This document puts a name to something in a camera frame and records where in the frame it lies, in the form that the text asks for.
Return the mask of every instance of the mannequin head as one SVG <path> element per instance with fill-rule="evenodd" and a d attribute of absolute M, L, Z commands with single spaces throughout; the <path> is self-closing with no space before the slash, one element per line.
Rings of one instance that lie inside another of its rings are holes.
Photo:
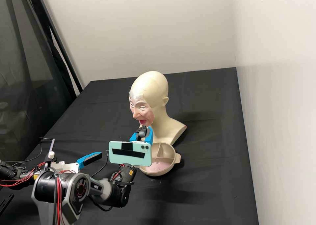
<path fill-rule="evenodd" d="M 168 100 L 168 81 L 162 73 L 157 71 L 140 75 L 129 92 L 133 118 L 143 126 L 151 125 L 155 117 L 166 114 Z"/>

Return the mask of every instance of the pink food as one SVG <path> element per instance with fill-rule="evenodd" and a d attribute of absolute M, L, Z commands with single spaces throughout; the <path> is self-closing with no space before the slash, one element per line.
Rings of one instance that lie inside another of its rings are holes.
<path fill-rule="evenodd" d="M 167 169 L 170 166 L 170 163 L 167 162 L 153 162 L 151 166 L 146 167 L 147 172 L 159 172 L 164 169 Z"/>

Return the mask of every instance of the red wire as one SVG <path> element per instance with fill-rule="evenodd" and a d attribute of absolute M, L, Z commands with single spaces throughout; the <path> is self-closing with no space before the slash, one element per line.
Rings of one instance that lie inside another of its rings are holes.
<path fill-rule="evenodd" d="M 117 172 L 117 173 L 115 174 L 115 176 L 113 176 L 112 181 L 114 181 L 114 179 L 115 179 L 120 173 L 121 173 L 121 171 Z"/>
<path fill-rule="evenodd" d="M 60 188 L 59 188 L 59 177 L 57 177 L 57 222 L 60 225 L 60 217 L 59 217 L 59 198 L 60 198 Z"/>
<path fill-rule="evenodd" d="M 42 162 L 42 163 L 38 164 L 37 166 L 38 166 L 38 167 L 41 167 L 41 166 L 44 165 L 44 164 L 45 164 L 45 162 Z M 0 181 L 4 181 L 4 182 L 15 182 L 14 184 L 10 184 L 10 185 L 2 185 L 2 184 L 0 184 L 0 186 L 3 186 L 3 187 L 11 187 L 11 186 L 16 186 L 16 185 L 18 185 L 18 184 L 21 184 L 22 182 L 29 180 L 29 179 L 33 176 L 32 172 L 33 172 L 34 170 L 35 170 L 35 167 L 34 167 L 33 170 L 31 170 L 31 171 L 29 172 L 29 174 L 28 174 L 26 177 L 24 177 L 23 179 L 10 180 L 10 181 L 0 180 Z"/>
<path fill-rule="evenodd" d="M 63 171 L 60 171 L 60 173 L 64 173 L 64 172 L 67 172 L 67 171 L 69 171 L 71 173 L 76 173 L 74 170 L 63 170 Z"/>
<path fill-rule="evenodd" d="M 63 218 L 63 211 L 62 211 L 62 199 L 63 199 L 63 193 L 62 193 L 62 183 L 59 181 L 59 184 L 60 184 L 60 216 L 62 217 L 62 221 L 63 221 L 63 224 L 65 225 L 65 222 L 64 222 L 64 218 Z"/>
<path fill-rule="evenodd" d="M 11 187 L 11 186 L 19 185 L 19 184 L 23 183 L 24 181 L 29 180 L 33 176 L 32 173 L 33 173 L 34 170 L 35 170 L 35 168 L 33 168 L 33 170 L 31 170 L 30 173 L 26 177 L 24 177 L 23 179 L 18 180 L 17 182 L 15 182 L 15 183 L 13 183 L 11 185 L 2 185 L 2 184 L 0 184 L 0 186 Z"/>

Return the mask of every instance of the blue bracket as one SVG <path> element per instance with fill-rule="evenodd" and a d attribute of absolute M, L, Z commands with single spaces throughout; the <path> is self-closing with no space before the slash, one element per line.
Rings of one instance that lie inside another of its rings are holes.
<path fill-rule="evenodd" d="M 79 164 L 79 169 L 82 169 L 90 163 L 95 162 L 101 158 L 102 152 L 94 152 L 89 155 L 85 155 L 77 160 L 77 163 Z"/>

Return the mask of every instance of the white wall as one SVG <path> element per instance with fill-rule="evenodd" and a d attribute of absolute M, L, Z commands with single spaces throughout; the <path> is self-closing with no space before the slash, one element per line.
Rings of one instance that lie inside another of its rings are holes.
<path fill-rule="evenodd" d="M 234 0 L 260 225 L 316 224 L 316 0 Z"/>
<path fill-rule="evenodd" d="M 44 0 L 79 80 L 234 66 L 232 0 Z"/>

